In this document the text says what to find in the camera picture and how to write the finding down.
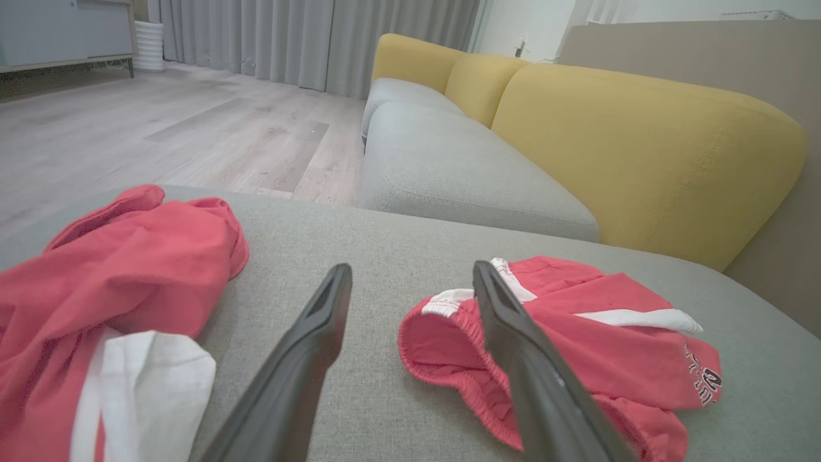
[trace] wooden floor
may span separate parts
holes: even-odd
[[[166,64],[0,103],[0,238],[142,183],[353,204],[364,101]]]

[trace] curtain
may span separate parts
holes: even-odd
[[[363,99],[386,32],[467,50],[481,0],[161,0],[170,61]]]

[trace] beige headboard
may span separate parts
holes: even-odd
[[[725,274],[821,337],[821,21],[581,25],[559,62],[737,91],[804,127],[796,187]]]

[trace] white ribbed pot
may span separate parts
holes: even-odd
[[[134,21],[134,26],[137,34],[137,56],[134,57],[134,69],[164,71],[163,25]]]

